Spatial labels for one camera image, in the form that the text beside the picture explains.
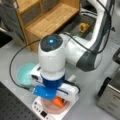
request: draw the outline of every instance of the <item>cable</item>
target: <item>cable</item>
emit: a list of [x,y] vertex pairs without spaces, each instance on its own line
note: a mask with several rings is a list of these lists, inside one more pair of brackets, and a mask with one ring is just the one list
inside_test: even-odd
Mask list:
[[[96,1],[105,9],[105,12],[107,13],[107,15],[108,15],[108,17],[109,17],[109,22],[110,22],[110,26],[109,26],[108,29],[111,29],[112,19],[111,19],[111,15],[110,15],[109,11],[107,10],[107,8],[106,8],[99,0],[96,0]],[[90,53],[92,53],[92,54],[100,54],[100,53],[103,52],[103,50],[105,49],[105,47],[106,47],[106,45],[107,45],[107,43],[108,43],[108,37],[109,37],[109,34],[110,34],[110,30],[108,31],[108,35],[107,35],[107,37],[106,37],[106,41],[105,41],[105,44],[104,44],[103,48],[102,48],[100,51],[98,51],[98,52],[88,49],[87,47],[85,47],[84,45],[82,45],[81,43],[79,43],[79,42],[78,42],[75,38],[73,38],[70,34],[67,34],[67,33],[64,33],[64,34],[68,35],[68,36],[69,36],[70,38],[72,38],[77,44],[79,44],[81,47],[83,47],[84,49],[86,49],[88,52],[90,52]]]
[[34,43],[39,42],[39,41],[40,41],[40,40],[36,40],[36,41],[31,42],[31,43],[25,45],[24,47],[22,47],[22,48],[13,56],[13,58],[12,58],[12,60],[11,60],[11,62],[10,62],[10,66],[9,66],[9,75],[10,75],[10,78],[11,78],[12,82],[13,82],[16,86],[18,86],[19,88],[23,88],[23,89],[28,90],[28,91],[29,91],[29,88],[28,88],[28,87],[23,87],[23,86],[18,85],[18,84],[15,82],[15,80],[13,79],[12,73],[11,73],[12,63],[13,63],[15,57],[16,57],[23,49],[25,49],[25,48],[28,47],[29,45],[34,44]]

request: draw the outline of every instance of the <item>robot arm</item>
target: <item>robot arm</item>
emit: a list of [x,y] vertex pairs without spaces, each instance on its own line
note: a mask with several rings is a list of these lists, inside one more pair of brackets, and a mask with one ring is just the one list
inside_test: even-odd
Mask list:
[[68,100],[75,100],[79,90],[77,86],[73,87],[73,85],[65,83],[66,61],[83,71],[94,70],[100,64],[102,53],[99,51],[104,47],[105,38],[106,36],[108,38],[110,32],[108,13],[100,3],[105,6],[107,11],[111,12],[114,0],[100,0],[100,3],[98,0],[88,1],[96,7],[98,13],[91,40],[88,41],[76,36],[70,37],[68,34],[53,34],[43,38],[39,45],[41,83],[46,88],[55,89],[56,95]]

